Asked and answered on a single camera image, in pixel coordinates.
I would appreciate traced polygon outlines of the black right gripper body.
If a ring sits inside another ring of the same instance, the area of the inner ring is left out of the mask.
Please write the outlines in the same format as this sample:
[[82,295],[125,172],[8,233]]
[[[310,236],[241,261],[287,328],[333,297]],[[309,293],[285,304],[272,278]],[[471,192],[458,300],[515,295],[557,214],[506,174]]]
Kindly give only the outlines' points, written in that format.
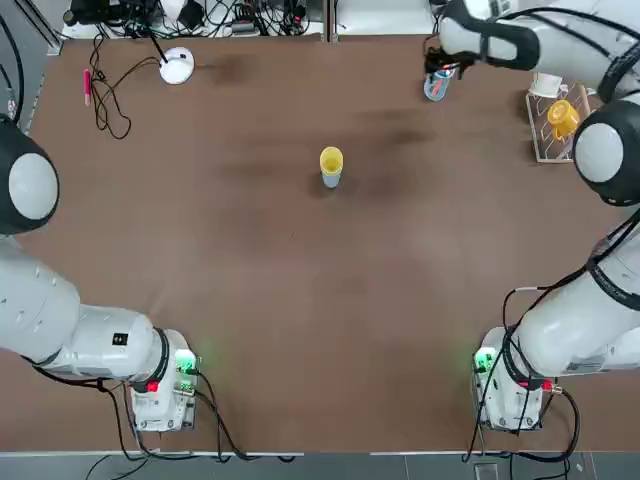
[[468,52],[449,54],[443,49],[433,49],[431,63],[436,68],[467,68],[473,64],[473,54]]

